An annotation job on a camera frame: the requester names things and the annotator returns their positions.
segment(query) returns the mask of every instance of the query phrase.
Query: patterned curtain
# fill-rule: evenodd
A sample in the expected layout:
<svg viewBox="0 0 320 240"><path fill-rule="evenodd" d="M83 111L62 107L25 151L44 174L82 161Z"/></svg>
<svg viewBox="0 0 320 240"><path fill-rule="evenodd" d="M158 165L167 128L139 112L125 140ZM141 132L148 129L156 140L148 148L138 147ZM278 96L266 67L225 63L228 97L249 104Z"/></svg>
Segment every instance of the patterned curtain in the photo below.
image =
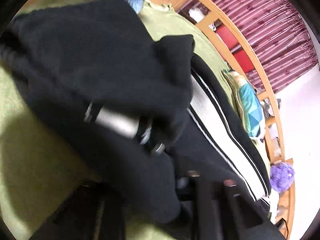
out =
<svg viewBox="0 0 320 240"><path fill-rule="evenodd" d="M288 0L212 0L235 23L257 54L276 93L318 63L316 52L299 13ZM208 9L189 0L180 10ZM263 89L255 70L251 83Z"/></svg>

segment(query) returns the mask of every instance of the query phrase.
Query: mattress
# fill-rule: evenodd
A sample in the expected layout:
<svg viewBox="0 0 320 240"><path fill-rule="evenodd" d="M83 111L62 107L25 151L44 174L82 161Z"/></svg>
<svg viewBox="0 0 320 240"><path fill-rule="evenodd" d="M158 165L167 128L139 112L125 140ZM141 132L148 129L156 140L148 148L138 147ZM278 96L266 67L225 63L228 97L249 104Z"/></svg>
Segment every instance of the mattress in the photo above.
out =
<svg viewBox="0 0 320 240"><path fill-rule="evenodd" d="M93 0L40 0L19 13L90 1ZM212 69L230 104L235 106L231 88L221 73L228 66L200 30L170 5L157 6L147 0L139 17L154 40L165 35L192 34L195 53ZM98 181L99 177L31 113L4 68L0 68L0 86L1 217L17 240L27 240L82 181ZM135 214L128 220L127 239L172 238L144 216Z"/></svg>

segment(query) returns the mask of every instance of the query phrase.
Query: curtain fold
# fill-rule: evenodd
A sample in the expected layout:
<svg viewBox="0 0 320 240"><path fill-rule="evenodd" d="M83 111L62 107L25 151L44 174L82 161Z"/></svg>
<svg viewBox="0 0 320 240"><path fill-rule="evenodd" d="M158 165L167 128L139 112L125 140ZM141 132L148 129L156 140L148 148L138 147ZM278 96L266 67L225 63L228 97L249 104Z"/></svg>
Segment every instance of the curtain fold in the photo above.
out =
<svg viewBox="0 0 320 240"><path fill-rule="evenodd" d="M288 0L212 0L234 22L257 54L274 92L278 92L318 63L316 51L300 14ZM180 10L207 7L189 0ZM236 52L238 45L231 49ZM262 82L247 73L256 87Z"/></svg>

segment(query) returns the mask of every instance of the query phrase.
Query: pillow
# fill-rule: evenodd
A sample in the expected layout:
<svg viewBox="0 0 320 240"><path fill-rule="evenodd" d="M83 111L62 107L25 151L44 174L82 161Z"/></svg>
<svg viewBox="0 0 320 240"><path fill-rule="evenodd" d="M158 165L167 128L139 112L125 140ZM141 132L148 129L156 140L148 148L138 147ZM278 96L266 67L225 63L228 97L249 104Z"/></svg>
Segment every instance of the pillow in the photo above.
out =
<svg viewBox="0 0 320 240"><path fill-rule="evenodd" d="M223 75L233 91L239 117L249 137L263 135L266 126L265 119L253 87L245 77L236 71L223 70Z"/></svg>

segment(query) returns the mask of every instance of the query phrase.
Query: fluffy purple ball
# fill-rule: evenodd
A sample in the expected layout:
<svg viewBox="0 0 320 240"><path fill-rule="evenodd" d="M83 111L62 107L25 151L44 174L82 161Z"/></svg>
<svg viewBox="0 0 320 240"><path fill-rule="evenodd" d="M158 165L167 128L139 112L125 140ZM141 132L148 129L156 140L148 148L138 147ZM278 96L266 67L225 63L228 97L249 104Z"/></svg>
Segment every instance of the fluffy purple ball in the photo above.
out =
<svg viewBox="0 0 320 240"><path fill-rule="evenodd" d="M289 163L281 163L271 166L270 184L277 192L283 192L290 188L294 181L294 169Z"/></svg>

